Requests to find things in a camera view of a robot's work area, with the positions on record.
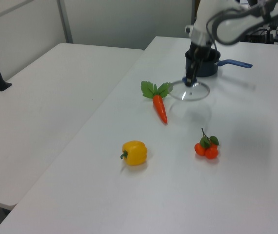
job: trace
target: yellow bell pepper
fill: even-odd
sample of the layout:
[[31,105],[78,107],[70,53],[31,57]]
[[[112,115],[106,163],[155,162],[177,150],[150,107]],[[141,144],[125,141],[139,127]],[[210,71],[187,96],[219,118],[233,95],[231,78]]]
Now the yellow bell pepper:
[[132,140],[123,144],[122,152],[120,158],[124,158],[128,165],[135,166],[146,161],[148,150],[143,142]]

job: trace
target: black pot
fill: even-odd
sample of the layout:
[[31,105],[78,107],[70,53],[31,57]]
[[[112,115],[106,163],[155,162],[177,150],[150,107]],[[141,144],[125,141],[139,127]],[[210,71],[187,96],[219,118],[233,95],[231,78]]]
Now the black pot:
[[[191,66],[192,58],[189,56],[189,51],[185,53],[186,56],[186,70]],[[232,59],[227,59],[219,61],[220,52],[214,49],[211,49],[209,56],[205,59],[198,70],[197,77],[210,77],[215,74],[218,70],[218,67],[221,67],[226,64],[232,64],[239,67],[251,68],[253,65],[245,62],[240,62]]]

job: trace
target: tomato cluster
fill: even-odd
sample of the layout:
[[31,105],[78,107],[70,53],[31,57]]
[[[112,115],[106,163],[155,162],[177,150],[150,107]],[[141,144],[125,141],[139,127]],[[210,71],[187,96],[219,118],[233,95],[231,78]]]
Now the tomato cluster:
[[201,138],[200,142],[195,144],[194,149],[196,153],[200,156],[206,156],[208,159],[214,159],[218,156],[218,146],[219,141],[217,137],[211,136],[208,137],[203,129],[203,137]]

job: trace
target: cherry tomato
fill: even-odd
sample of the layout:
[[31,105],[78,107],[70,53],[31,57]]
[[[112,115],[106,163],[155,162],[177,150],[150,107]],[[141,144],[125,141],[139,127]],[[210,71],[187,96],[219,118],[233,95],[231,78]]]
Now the cherry tomato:
[[208,159],[214,159],[218,156],[218,149],[216,148],[208,148],[206,151],[205,151],[205,156],[208,158]]
[[204,156],[205,155],[205,148],[203,148],[200,143],[197,143],[194,146],[194,149],[195,149],[195,151],[196,151],[196,153],[198,155],[200,155],[200,156]]
[[214,143],[211,143],[211,147],[217,149],[218,145],[215,145]]

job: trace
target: green leaves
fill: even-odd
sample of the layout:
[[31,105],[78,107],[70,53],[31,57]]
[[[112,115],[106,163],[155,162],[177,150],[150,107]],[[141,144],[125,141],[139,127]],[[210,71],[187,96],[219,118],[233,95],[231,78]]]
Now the green leaves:
[[199,141],[200,145],[204,148],[207,149],[211,146],[211,143],[215,144],[215,145],[219,145],[219,141],[217,139],[216,136],[211,136],[208,137],[205,133],[204,130],[202,129],[203,132],[203,137],[201,138],[201,140]]
[[209,142],[208,138],[203,136],[201,140],[199,141],[200,145],[204,148],[207,149],[211,146],[211,143]]
[[219,145],[219,141],[218,141],[217,137],[211,136],[209,139],[211,140],[211,142],[212,142],[213,144]]
[[146,98],[153,98],[155,95],[155,90],[154,90],[153,84],[151,82],[142,81],[141,82],[141,90],[143,92],[143,96]]
[[160,95],[162,98],[166,97],[169,94],[169,92],[168,92],[169,86],[170,86],[170,83],[162,84],[158,89],[158,95]]
[[141,82],[141,90],[142,95],[146,98],[153,98],[155,95],[160,95],[162,98],[166,97],[169,92],[168,89],[171,83],[164,83],[159,88],[157,88],[156,84],[152,84],[149,81],[142,81]]

